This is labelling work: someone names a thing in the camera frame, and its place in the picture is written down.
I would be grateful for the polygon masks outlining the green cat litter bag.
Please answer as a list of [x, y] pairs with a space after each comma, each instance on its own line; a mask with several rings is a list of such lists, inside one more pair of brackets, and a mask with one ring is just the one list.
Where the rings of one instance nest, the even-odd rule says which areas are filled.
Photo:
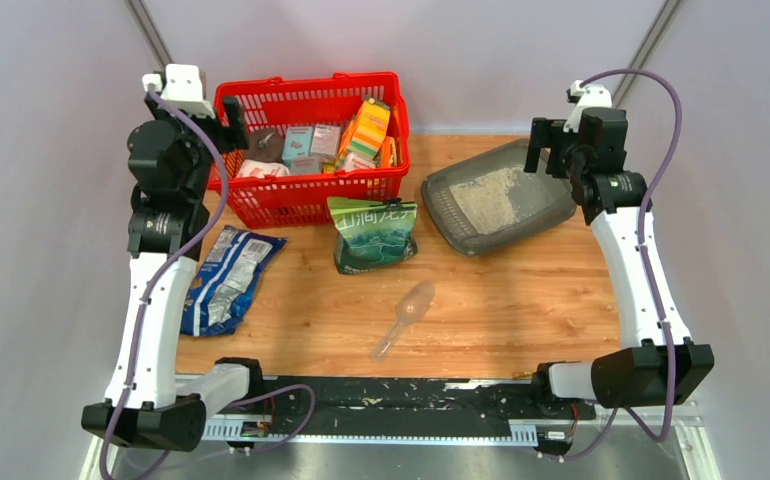
[[334, 252], [337, 271], [357, 275], [413, 258], [418, 246], [413, 236], [418, 205], [332, 196], [327, 206], [338, 232]]

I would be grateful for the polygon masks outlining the clear plastic scoop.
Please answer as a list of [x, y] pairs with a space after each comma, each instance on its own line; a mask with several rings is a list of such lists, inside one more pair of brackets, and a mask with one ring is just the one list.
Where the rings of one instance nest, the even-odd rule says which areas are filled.
[[383, 361], [402, 333], [410, 325], [424, 318], [434, 297], [435, 286], [431, 281], [421, 281], [412, 287], [397, 303], [395, 320], [371, 351], [370, 360], [373, 362]]

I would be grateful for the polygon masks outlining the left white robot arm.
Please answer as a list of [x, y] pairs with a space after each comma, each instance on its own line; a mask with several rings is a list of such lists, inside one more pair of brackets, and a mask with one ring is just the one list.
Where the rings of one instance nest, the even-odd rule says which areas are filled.
[[177, 386], [175, 361], [186, 294], [202, 239], [213, 225], [203, 204], [209, 173], [221, 154], [248, 145], [240, 103], [222, 100], [199, 117], [165, 109], [152, 96], [152, 120], [127, 140], [127, 166], [136, 180], [130, 205], [129, 302], [121, 350], [100, 403], [87, 405], [82, 428], [119, 447], [190, 452], [207, 420], [231, 404], [252, 415], [267, 390], [250, 377], [257, 361], [224, 358], [206, 374]]

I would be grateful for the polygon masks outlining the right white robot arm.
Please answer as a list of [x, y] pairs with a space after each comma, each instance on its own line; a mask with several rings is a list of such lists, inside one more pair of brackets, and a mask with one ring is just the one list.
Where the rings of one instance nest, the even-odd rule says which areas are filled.
[[623, 110], [584, 110], [579, 129], [561, 119], [532, 122], [525, 170], [569, 181], [604, 256], [621, 328], [618, 351], [591, 362], [539, 365], [531, 404], [559, 417], [572, 400], [606, 408], [685, 403], [715, 365], [677, 311], [653, 239], [652, 203], [644, 177], [625, 168], [628, 130]]

